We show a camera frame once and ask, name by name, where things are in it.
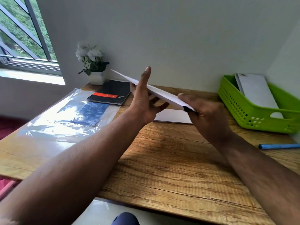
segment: window sill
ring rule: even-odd
[[[29,80],[57,85],[66,85],[62,76],[24,72],[18,70],[0,69],[0,77]]]

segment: wooden tabletop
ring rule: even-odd
[[[84,90],[97,90],[90,84]],[[196,94],[219,101],[216,93],[159,87],[172,94]],[[119,116],[131,104],[130,95]],[[283,134],[230,127],[245,140],[293,143]],[[17,136],[0,141],[0,174],[24,179],[37,167],[73,145]],[[298,174],[300,150],[265,153]],[[218,151],[193,125],[152,122],[145,126],[114,167],[99,197],[219,224],[274,224]]]

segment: green plastic basket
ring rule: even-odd
[[[295,133],[300,129],[300,100],[268,83],[279,109],[266,108],[250,102],[239,90],[234,75],[224,75],[218,91],[220,98],[237,121],[246,129],[276,133]],[[284,118],[270,117],[282,113]]]

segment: plastic bag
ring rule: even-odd
[[[109,124],[120,106],[88,102],[92,91],[74,89],[23,127],[18,135],[77,143]]]

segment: person's left hand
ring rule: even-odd
[[[145,72],[142,74],[138,85],[130,84],[130,91],[133,94],[133,101],[130,108],[142,116],[142,121],[144,125],[152,122],[156,114],[166,109],[169,103],[165,102],[161,106],[155,106],[154,104],[159,101],[158,97],[154,97],[151,100],[149,96],[151,95],[147,89],[147,82],[151,74],[151,67],[148,66]]]

